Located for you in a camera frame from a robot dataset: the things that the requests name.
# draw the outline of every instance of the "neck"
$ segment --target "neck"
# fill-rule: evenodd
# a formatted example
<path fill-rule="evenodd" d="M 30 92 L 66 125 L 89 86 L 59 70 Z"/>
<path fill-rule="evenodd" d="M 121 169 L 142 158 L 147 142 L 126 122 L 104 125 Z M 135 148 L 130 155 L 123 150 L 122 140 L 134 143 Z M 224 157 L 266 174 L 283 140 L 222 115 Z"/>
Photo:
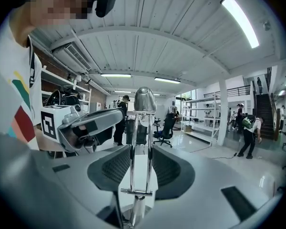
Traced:
<path fill-rule="evenodd" d="M 10 29 L 15 41 L 22 47 L 27 47 L 28 35 L 35 29 L 30 22 L 30 10 L 23 5 L 17 8 L 10 17 Z"/>

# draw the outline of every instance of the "backpack strap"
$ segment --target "backpack strap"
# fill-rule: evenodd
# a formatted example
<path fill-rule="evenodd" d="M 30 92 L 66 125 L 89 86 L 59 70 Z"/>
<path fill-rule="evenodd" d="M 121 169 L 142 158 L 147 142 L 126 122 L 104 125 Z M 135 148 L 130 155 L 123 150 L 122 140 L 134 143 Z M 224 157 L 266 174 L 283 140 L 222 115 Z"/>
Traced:
<path fill-rule="evenodd" d="M 28 46 L 30 47 L 30 88 L 35 82 L 35 53 L 30 37 L 28 37 Z"/>

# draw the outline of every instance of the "white t-shirt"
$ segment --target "white t-shirt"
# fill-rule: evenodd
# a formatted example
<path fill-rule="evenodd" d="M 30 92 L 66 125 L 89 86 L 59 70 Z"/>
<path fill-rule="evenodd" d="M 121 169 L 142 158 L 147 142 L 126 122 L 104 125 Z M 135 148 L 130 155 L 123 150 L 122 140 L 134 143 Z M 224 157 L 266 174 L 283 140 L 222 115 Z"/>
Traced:
<path fill-rule="evenodd" d="M 253 133 L 255 129 L 261 129 L 261 126 L 262 126 L 261 121 L 259 120 L 259 118 L 256 118 L 253 127 L 251 129 L 248 129 L 247 127 L 244 127 L 244 129 Z"/>
<path fill-rule="evenodd" d="M 41 62 L 35 54 L 35 82 L 30 88 L 30 48 L 16 43 L 6 18 L 0 28 L 0 134 L 37 149 L 33 129 L 42 107 Z"/>
<path fill-rule="evenodd" d="M 284 120 L 285 118 L 284 118 L 284 115 L 285 113 L 284 113 L 284 109 L 283 108 L 281 108 L 281 120 Z"/>

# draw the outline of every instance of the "green backpack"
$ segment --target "green backpack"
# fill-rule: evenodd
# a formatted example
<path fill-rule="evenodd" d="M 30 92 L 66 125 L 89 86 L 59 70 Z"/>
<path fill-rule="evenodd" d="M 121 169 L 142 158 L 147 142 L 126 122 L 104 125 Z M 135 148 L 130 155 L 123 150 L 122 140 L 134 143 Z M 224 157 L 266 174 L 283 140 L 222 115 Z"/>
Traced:
<path fill-rule="evenodd" d="M 251 129 L 255 122 L 255 116 L 252 114 L 249 114 L 245 119 L 242 121 L 242 125 L 248 129 Z"/>

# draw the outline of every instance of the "green shape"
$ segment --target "green shape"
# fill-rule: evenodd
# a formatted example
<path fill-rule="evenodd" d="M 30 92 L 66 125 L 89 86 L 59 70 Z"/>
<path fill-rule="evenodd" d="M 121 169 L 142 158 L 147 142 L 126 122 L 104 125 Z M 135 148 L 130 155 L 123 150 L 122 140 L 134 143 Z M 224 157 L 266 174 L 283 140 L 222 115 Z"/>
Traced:
<path fill-rule="evenodd" d="M 21 97 L 23 98 L 24 102 L 27 104 L 27 106 L 29 107 L 29 109 L 31 110 L 31 104 L 30 104 L 30 95 L 28 94 L 28 92 L 25 90 L 25 88 L 23 87 L 21 81 L 19 80 L 12 80 L 11 81 L 15 87 L 18 89 Z"/>

